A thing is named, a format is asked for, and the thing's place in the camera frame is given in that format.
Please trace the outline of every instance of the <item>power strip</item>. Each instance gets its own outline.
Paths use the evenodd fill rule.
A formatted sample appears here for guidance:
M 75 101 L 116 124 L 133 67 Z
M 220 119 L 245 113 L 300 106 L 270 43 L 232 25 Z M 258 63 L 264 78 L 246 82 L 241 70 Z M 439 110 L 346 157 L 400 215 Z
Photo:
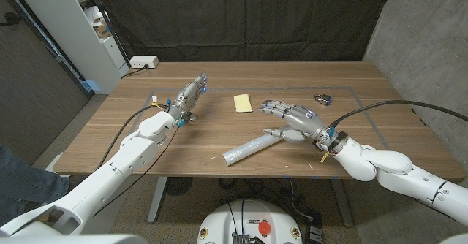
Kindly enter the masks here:
M 159 63 L 157 56 L 133 56 L 130 59 L 130 64 L 133 69 L 141 69 L 148 64 L 148 68 L 156 68 Z

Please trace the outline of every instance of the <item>red button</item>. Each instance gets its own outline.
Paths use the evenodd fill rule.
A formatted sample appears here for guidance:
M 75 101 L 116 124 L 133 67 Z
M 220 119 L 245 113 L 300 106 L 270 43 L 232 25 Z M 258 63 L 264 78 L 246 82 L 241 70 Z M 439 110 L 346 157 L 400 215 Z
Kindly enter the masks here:
M 271 226 L 267 221 L 262 221 L 260 224 L 258 224 L 258 231 L 262 235 L 267 235 L 271 232 Z

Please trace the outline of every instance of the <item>metal table leg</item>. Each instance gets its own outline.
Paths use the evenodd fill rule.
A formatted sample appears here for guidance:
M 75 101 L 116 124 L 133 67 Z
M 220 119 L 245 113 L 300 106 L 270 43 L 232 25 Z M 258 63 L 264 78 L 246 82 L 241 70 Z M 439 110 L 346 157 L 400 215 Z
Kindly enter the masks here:
M 345 227 L 353 227 L 354 222 L 352 221 L 352 214 L 350 205 L 348 204 L 348 199 L 346 198 L 346 193 L 344 192 L 343 181 L 341 179 L 332 179 L 330 180 L 331 187 L 335 193 L 335 199 L 338 203 L 341 216 L 343 218 L 343 224 Z
M 149 209 L 148 221 L 153 223 L 156 222 L 159 208 L 162 204 L 162 198 L 164 197 L 164 188 L 166 186 L 167 177 L 158 177 L 156 182 L 156 188 L 154 189 L 153 202 Z

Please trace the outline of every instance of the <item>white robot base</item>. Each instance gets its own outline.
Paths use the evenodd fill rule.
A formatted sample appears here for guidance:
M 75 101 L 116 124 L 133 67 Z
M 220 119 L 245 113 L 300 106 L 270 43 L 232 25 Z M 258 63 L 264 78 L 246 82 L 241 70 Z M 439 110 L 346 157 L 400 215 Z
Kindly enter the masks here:
M 302 237 L 297 223 L 281 208 L 258 199 L 239 199 L 205 218 L 197 243 L 301 244 Z

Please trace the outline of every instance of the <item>white tube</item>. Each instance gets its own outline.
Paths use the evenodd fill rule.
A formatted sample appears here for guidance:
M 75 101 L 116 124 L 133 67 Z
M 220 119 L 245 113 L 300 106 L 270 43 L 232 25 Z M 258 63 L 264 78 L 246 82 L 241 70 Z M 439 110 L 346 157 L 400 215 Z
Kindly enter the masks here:
M 279 130 L 286 131 L 291 130 L 291 126 L 283 126 Z M 245 143 L 237 148 L 234 148 L 226 153 L 223 153 L 224 160 L 226 164 L 230 166 L 231 164 L 236 163 L 237 161 L 246 158 L 247 156 L 252 155 L 253 153 L 267 148 L 268 146 L 283 140 L 282 138 L 274 137 L 269 134 L 265 134 L 261 137 L 258 137 L 255 140 L 252 140 L 248 143 Z

